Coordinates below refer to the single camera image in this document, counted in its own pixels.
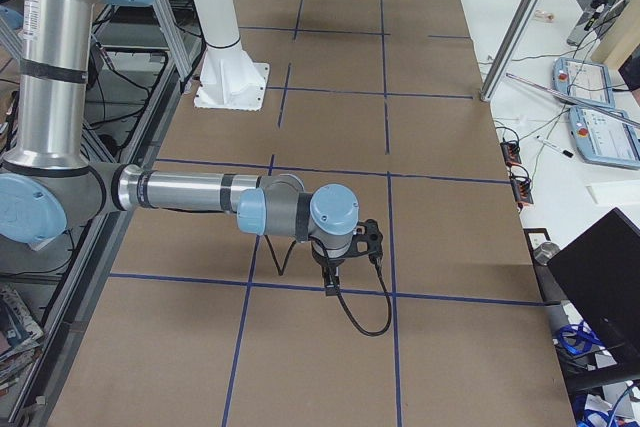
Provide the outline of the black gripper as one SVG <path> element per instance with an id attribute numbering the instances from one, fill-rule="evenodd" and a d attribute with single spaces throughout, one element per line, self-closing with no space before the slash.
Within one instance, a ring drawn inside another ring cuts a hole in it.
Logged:
<path id="1" fill-rule="evenodd" d="M 331 257 L 329 251 L 317 240 L 311 241 L 313 259 L 323 269 L 324 291 L 327 297 L 338 297 L 341 294 L 340 279 L 337 272 L 346 260 L 344 256 Z"/>

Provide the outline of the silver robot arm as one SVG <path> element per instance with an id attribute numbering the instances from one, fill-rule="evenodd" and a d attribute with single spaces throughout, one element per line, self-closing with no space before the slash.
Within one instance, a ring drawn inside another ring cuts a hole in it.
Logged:
<path id="1" fill-rule="evenodd" d="M 99 215 L 137 208 L 224 212 L 240 230 L 310 242 L 329 295 L 357 255 L 359 205 L 347 187 L 309 193 L 293 175 L 168 173 L 92 163 L 81 153 L 94 8 L 154 0 L 24 0 L 18 132 L 3 157 L 1 233 L 36 243 Z"/>

